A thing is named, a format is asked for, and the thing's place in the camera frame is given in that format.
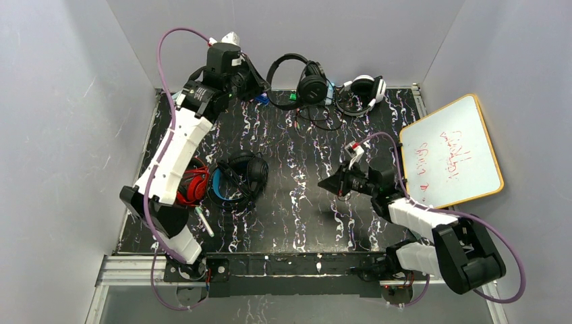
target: black marble surface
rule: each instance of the black marble surface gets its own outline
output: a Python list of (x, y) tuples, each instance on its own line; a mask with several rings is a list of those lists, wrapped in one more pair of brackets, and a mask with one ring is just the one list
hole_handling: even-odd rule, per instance
[[(281, 100), (289, 93), (282, 92)], [(339, 120), (334, 115), (334, 124)], [(272, 105), (233, 102), (201, 142), (196, 155), (210, 167), (233, 151), (261, 152), (270, 175), (256, 209), (242, 213), (221, 212), (203, 200), (205, 216), (215, 237), (211, 238), (191, 213), (189, 227), (205, 252), (351, 252), (379, 250), (404, 240), (404, 227), (377, 217), (369, 197), (354, 194), (346, 202), (317, 183), (335, 173), (345, 143), (384, 130), (396, 139), (399, 131), (419, 118), (410, 89), (388, 89), (384, 102), (367, 117), (344, 119), (340, 130), (326, 132)], [(170, 122), (168, 102), (160, 99), (142, 170), (149, 164)], [(374, 138), (365, 144), (360, 163), (367, 170), (393, 164), (389, 143)], [(128, 216), (116, 253), (152, 254), (149, 229)]]

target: headphones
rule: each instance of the headphones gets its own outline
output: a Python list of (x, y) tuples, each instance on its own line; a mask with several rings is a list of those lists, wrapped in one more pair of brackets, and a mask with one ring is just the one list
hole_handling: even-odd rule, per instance
[(381, 102), (385, 97), (385, 89), (387, 85), (382, 76), (373, 78), (371, 76), (362, 75), (343, 84), (343, 90), (350, 90), (354, 95), (357, 95), (363, 102), (368, 103), (367, 108), (359, 107), (358, 110), (348, 110), (342, 108), (340, 105), (338, 109), (346, 115), (352, 117), (361, 117), (369, 113), (376, 103)]
[(197, 157), (192, 158), (177, 189), (177, 203), (195, 206), (206, 194), (208, 178), (206, 164)]
[(306, 66), (304, 70), (302, 70), (302, 74), (300, 75), (300, 80), (298, 81), (298, 85), (296, 87), (296, 101), (287, 105), (281, 105), (275, 103), (268, 92), (268, 99), (270, 102), (276, 106), (278, 109), (281, 110), (294, 110), (302, 105), (315, 105), (321, 103), (325, 100), (328, 94), (328, 84), (326, 81), (326, 74), (324, 73), (324, 69), (322, 66), (315, 61), (308, 61), (304, 56), (300, 54), (290, 53), (284, 54), (282, 57), (277, 59), (268, 70), (268, 75), (266, 75), (266, 81), (272, 87), (272, 78), (274, 78), (274, 73), (276, 69), (282, 64), (284, 61), (300, 61), (304, 63)]
[[(261, 153), (248, 150), (233, 153), (226, 161), (217, 163), (210, 180), (208, 195), (218, 207), (224, 210), (239, 210), (254, 203), (268, 180), (268, 163)], [(221, 183), (236, 187), (239, 198), (227, 198), (221, 194)]]

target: gray wall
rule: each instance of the gray wall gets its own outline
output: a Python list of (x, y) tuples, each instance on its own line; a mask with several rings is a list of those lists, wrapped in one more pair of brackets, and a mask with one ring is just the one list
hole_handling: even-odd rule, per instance
[(154, 90), (105, 0), (0, 2), (0, 322), (83, 323)]
[[(415, 285), (417, 293), (422, 286)], [(161, 287), (160, 294), (178, 305), (172, 287)], [(190, 305), (199, 299), (198, 295), (197, 290), (181, 291), (179, 299)], [(165, 308), (157, 302), (151, 287), (114, 286), (109, 288), (102, 323), (492, 324), (492, 319), (482, 298), (472, 293), (459, 297), (446, 285), (431, 285), (423, 300), (404, 310), (386, 306), (381, 298), (266, 295), (211, 298), (192, 313)]]
[[(188, 26), (221, 39), (229, 31), (266, 76), (285, 53), (319, 61), (337, 84), (359, 74), (383, 75), (389, 85), (421, 82), (465, 0), (108, 0), (155, 87), (155, 49), (162, 33)], [(167, 79), (181, 87), (205, 64), (203, 40), (179, 32), (164, 44)], [(275, 88), (295, 88), (301, 63), (285, 63)]]
[[(473, 92), (505, 177), (505, 189), (461, 206), (485, 218), (518, 248), (524, 297), (505, 307), (511, 323), (570, 323), (572, 283), (572, 4), (467, 0), (422, 92), (433, 111)], [(499, 281), (518, 285), (514, 262)]]

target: blue headphones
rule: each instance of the blue headphones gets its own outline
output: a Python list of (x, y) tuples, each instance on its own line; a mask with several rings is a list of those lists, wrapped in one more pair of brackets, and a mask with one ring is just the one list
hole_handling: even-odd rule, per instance
[[(224, 210), (240, 210), (253, 204), (268, 180), (268, 163), (261, 153), (240, 150), (226, 161), (219, 161), (210, 178), (208, 196)], [(221, 184), (227, 182), (238, 189), (238, 198), (221, 194)]]

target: red headphones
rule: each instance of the red headphones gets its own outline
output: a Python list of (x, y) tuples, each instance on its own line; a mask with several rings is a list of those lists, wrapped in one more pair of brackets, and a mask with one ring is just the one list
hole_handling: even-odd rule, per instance
[(184, 206), (196, 206), (203, 199), (208, 186), (208, 168), (203, 161), (194, 157), (189, 162), (177, 190), (177, 203)]

